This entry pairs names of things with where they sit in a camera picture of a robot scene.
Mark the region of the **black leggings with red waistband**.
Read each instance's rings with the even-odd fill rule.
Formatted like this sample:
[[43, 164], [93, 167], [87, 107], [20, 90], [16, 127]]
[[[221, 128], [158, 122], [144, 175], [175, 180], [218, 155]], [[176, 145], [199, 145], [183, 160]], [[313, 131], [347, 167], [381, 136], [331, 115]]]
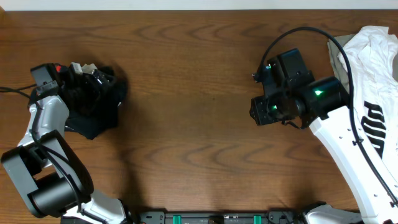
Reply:
[[55, 64], [60, 78], [58, 94], [69, 109], [65, 130], [94, 139], [118, 125], [118, 108], [127, 95], [127, 83], [113, 67], [95, 64], [79, 67]]

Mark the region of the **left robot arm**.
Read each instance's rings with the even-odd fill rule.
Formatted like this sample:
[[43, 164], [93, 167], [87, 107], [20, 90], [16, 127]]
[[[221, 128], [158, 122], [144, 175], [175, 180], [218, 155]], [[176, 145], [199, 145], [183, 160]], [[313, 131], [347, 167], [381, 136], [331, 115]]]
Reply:
[[111, 67], [45, 63], [31, 69], [30, 120], [17, 147], [1, 164], [30, 213], [62, 223], [134, 223], [118, 198], [96, 190], [82, 161], [67, 144], [67, 131], [94, 139], [118, 125], [127, 85]]

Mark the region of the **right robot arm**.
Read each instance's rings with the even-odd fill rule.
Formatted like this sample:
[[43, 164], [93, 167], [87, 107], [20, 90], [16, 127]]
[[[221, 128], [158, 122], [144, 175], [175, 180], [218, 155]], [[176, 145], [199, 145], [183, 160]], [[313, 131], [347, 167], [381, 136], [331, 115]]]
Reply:
[[261, 62], [255, 81], [264, 93], [251, 101], [250, 115], [259, 126], [282, 123], [309, 128], [322, 142], [352, 191], [358, 212], [326, 203], [302, 213], [305, 223], [396, 223], [397, 151], [387, 143], [386, 120], [367, 104], [368, 116], [350, 117], [349, 94], [335, 77], [315, 80], [297, 49]]

